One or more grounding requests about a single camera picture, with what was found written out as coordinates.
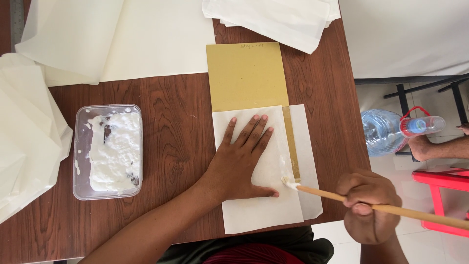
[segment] fingernail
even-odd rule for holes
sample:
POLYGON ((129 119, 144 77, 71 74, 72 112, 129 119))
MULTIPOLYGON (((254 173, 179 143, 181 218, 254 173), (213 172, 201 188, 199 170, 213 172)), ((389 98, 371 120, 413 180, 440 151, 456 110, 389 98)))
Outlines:
POLYGON ((356 214, 367 216, 373 212, 373 209, 368 204, 357 203, 352 207, 352 211, 356 214))

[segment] wooden table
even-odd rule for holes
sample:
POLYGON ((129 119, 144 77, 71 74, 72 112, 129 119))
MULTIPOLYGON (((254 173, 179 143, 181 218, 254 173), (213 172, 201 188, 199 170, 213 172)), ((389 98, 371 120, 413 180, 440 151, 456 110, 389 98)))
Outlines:
MULTIPOLYGON (((219 20, 213 20, 213 26, 217 44, 272 41, 245 28, 226 28, 219 20)), ((342 20, 324 30, 312 55, 285 45, 280 48, 290 105, 306 107, 319 187, 335 191, 338 177, 350 167, 370 168, 342 20)), ((0 225, 3 264, 89 254, 137 217, 189 188, 215 154, 207 73, 50 90, 72 129, 82 106, 133 103, 142 109, 143 186, 130 198, 79 201, 72 193, 73 157, 69 156, 61 163, 57 184, 0 225)), ((332 200, 323 199, 323 208, 316 219, 264 230, 342 220, 346 212, 332 200)), ((224 236, 219 206, 176 242, 224 236)))

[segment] red stool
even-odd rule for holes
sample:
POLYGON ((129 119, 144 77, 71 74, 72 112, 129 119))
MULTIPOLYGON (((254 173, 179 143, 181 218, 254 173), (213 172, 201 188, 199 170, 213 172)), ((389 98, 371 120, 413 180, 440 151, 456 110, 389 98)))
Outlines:
MULTIPOLYGON (((416 182, 426 183, 430 186, 435 214, 444 216, 443 202, 441 201, 440 187, 469 192, 469 170, 452 168, 451 171, 429 172, 414 171, 412 178, 416 182)), ((422 227, 434 231, 440 231, 448 234, 469 237, 469 231, 450 227, 441 224, 435 224, 427 221, 421 221, 422 227)))

